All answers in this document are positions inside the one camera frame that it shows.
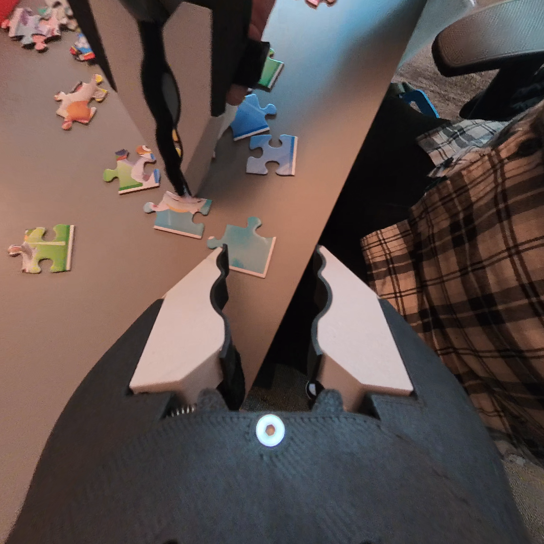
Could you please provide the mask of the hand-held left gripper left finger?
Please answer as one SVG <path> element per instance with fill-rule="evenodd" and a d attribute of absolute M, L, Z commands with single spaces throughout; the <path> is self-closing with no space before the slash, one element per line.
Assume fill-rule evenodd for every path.
<path fill-rule="evenodd" d="M 218 390 L 230 410 L 245 397 L 241 356 L 223 310 L 228 248 L 216 248 L 167 291 L 129 383 L 132 393 L 173 392 L 183 404 Z"/>

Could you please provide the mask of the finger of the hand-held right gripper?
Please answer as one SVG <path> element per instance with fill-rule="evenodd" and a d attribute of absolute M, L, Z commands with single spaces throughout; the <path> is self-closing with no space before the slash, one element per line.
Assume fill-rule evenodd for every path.
<path fill-rule="evenodd" d="M 163 28 L 167 61 L 180 92 L 177 132 L 182 145 L 181 170 L 193 195 L 208 175 L 218 140 L 234 119 L 235 107 L 211 114 L 212 12 L 177 8 Z"/>
<path fill-rule="evenodd" d="M 158 149 L 175 192 L 189 196 L 181 170 L 178 135 L 180 91 L 167 62 L 163 29 L 173 9 L 170 1 L 90 1 L 92 16 L 112 80 L 142 135 Z"/>

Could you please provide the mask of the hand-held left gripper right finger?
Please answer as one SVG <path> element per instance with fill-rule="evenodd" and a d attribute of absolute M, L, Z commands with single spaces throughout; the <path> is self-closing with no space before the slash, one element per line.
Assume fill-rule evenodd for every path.
<path fill-rule="evenodd" d="M 368 393 L 408 397 L 413 385 L 379 297 L 322 245 L 313 256 L 317 314 L 310 332 L 307 395 L 324 389 L 358 411 Z"/>

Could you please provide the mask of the plain teal puzzle piece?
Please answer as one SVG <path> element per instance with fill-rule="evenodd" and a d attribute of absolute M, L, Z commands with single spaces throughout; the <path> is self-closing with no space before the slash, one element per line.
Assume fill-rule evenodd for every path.
<path fill-rule="evenodd" d="M 247 223 L 244 228 L 228 224 L 222 238 L 208 238 L 207 247 L 216 249 L 226 245 L 231 270 L 264 279 L 268 272 L 276 237 L 263 237 L 256 232 L 262 225 L 262 221 L 256 216 L 249 217 Z"/>

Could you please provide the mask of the blue rainbow puzzle piece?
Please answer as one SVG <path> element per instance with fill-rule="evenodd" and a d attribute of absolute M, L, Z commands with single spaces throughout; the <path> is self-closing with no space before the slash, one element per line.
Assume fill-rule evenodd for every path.
<path fill-rule="evenodd" d="M 166 191 L 159 204 L 146 202 L 143 210 L 147 214 L 156 215 L 154 229 L 201 239 L 205 226 L 202 223 L 194 223 L 194 215 L 197 213 L 208 215 L 212 202 L 209 199 L 179 196 Z"/>

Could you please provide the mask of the light blue stripe-edged puzzle piece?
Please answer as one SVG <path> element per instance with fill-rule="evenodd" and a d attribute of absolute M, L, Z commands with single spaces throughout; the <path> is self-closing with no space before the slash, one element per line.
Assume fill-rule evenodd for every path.
<path fill-rule="evenodd" d="M 271 136 L 268 134 L 253 135 L 250 137 L 250 150 L 261 149 L 261 157 L 249 156 L 246 163 L 246 173 L 266 175 L 267 164 L 277 164 L 276 174 L 280 176 L 294 176 L 296 174 L 296 154 L 298 138 L 292 135 L 282 134 L 279 137 L 281 146 L 270 145 Z"/>

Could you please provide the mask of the jigsaw puzzle pieces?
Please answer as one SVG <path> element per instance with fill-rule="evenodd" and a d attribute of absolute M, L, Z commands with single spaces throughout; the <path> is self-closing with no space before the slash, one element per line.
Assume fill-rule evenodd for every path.
<path fill-rule="evenodd" d="M 252 25 L 249 31 L 251 38 L 261 41 L 274 3 L 275 1 L 253 1 Z M 189 5 L 184 1 L 179 8 L 200 7 Z M 262 88 L 267 87 L 268 83 L 263 82 L 261 79 L 265 75 L 268 66 L 267 63 L 273 61 L 271 55 L 272 51 L 269 49 L 261 77 L 255 86 L 249 87 L 250 89 L 258 86 Z M 100 102 L 107 94 L 106 90 L 101 87 L 101 81 L 101 76 L 93 75 L 90 82 L 78 83 L 72 91 L 58 92 L 55 95 L 54 99 L 60 102 L 57 115 L 63 118 L 63 130 L 70 130 L 74 122 L 88 124 L 91 121 L 96 112 L 96 107 L 91 107 L 89 104 L 91 101 Z M 266 116 L 276 114 L 275 106 L 271 104 L 268 104 L 264 109 L 261 108 L 255 93 L 247 94 L 239 106 L 226 104 L 223 113 L 226 113 L 227 106 L 235 107 L 234 119 L 226 122 L 227 128 L 231 127 L 232 129 L 235 141 L 252 137 L 253 135 L 264 134 L 269 130 L 265 119 Z M 179 135 L 173 133 L 173 140 L 177 152 L 183 154 Z M 159 170 L 155 169 L 150 175 L 147 175 L 144 171 L 147 163 L 156 162 L 156 157 L 149 147 L 143 145 L 137 148 L 136 153 L 139 154 L 139 159 L 134 163 L 127 160 L 128 151 L 126 149 L 122 149 L 116 153 L 118 156 L 117 167 L 113 170 L 106 169 L 104 180 L 109 182 L 112 179 L 118 178 L 121 182 L 120 194 L 159 186 Z M 51 272 L 70 270 L 75 227 L 73 225 L 59 224 L 54 227 L 54 231 L 56 233 L 54 241 L 44 241 L 46 229 L 31 228 L 26 231 L 22 244 L 9 247 L 8 251 L 10 255 L 22 255 L 23 272 L 39 273 L 41 271 L 41 261 L 44 260 L 52 262 Z"/>

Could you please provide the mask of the grey desk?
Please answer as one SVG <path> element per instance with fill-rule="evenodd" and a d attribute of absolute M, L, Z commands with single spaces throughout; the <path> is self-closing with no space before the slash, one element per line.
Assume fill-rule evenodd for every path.
<path fill-rule="evenodd" d="M 100 357 L 221 237 L 262 220 L 276 237 L 265 279 L 228 277 L 226 305 L 249 389 L 415 30 L 425 1 L 277 1 L 266 40 L 285 64 L 264 103 L 272 142 L 298 138 L 296 175 L 248 175 L 248 140 L 227 131 L 200 194 L 213 200 L 201 240 L 153 228 L 143 212 L 171 189 L 119 195 L 102 180 L 114 152 L 151 145 L 110 92 L 88 126 L 63 131 L 53 96 L 89 81 L 63 40 L 40 54 L 1 32 L 1 542 L 72 393 Z M 22 270 L 9 247 L 31 228 L 54 241 L 75 227 L 71 268 Z"/>

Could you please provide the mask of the person's plaid shirt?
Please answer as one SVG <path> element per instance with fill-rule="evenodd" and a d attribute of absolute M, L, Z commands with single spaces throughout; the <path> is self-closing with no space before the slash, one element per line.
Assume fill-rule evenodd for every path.
<path fill-rule="evenodd" d="M 369 286 L 441 358 L 497 441 L 543 464 L 543 102 L 420 135 L 430 184 L 361 239 Z"/>

